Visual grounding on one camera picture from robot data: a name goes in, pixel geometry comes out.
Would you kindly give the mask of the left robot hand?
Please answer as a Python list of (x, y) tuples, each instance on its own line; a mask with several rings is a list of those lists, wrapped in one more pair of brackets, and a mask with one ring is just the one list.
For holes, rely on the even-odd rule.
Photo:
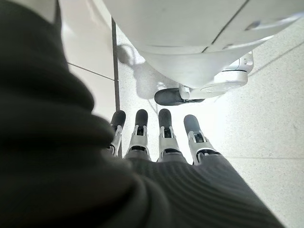
[(113, 129), (68, 68), (56, 0), (0, 3), (3, 228), (280, 228), (218, 152), (197, 165), (107, 149)]

